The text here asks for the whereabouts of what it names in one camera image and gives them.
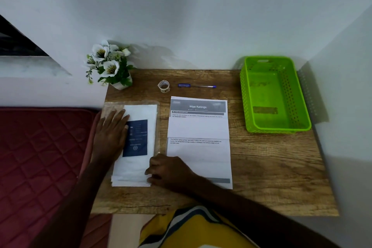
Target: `green plastic basket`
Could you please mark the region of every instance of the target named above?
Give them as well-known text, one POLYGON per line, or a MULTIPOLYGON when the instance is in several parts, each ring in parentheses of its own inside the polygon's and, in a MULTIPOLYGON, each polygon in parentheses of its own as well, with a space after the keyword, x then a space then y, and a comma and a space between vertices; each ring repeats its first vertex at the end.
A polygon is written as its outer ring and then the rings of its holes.
POLYGON ((281 56, 249 56, 240 72, 245 126, 255 133, 311 128, 295 66, 281 56))

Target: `pen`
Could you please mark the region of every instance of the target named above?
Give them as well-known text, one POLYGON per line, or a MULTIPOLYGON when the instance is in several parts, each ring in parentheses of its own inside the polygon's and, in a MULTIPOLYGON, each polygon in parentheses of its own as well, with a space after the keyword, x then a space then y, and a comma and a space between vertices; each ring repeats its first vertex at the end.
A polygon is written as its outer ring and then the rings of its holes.
POLYGON ((178 84, 178 87, 210 87, 210 88, 216 88, 215 85, 191 85, 191 84, 178 84))

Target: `yellow clothing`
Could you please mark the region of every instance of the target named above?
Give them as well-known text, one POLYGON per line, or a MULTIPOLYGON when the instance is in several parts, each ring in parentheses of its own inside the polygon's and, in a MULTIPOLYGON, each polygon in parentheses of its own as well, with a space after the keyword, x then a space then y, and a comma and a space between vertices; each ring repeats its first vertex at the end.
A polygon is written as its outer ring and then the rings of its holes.
POLYGON ((204 206, 156 215, 141 231, 141 248, 254 248, 249 238, 227 219, 204 206))

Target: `gray bar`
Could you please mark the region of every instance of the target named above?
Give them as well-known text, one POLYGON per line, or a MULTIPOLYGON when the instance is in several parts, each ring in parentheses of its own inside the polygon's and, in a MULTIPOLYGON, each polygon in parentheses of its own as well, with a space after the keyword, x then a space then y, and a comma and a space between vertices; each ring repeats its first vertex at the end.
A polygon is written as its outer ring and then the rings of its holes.
POLYGON ((196 112, 196 111, 172 111, 172 113, 179 113, 179 114, 203 114, 203 115, 221 115, 221 116, 224 115, 224 113, 196 112))
POLYGON ((230 183, 229 178, 206 178, 213 183, 230 183))
POLYGON ((173 98, 170 100, 170 110, 226 113, 226 102, 173 98))

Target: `tape roll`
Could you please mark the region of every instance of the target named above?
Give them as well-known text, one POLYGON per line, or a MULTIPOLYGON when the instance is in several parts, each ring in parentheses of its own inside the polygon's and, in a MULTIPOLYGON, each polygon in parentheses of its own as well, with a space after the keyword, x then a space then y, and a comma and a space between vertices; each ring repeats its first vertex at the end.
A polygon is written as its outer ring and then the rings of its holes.
POLYGON ((158 87, 160 88, 160 91, 162 93, 166 93, 170 91, 169 82, 166 80, 159 82, 158 87))

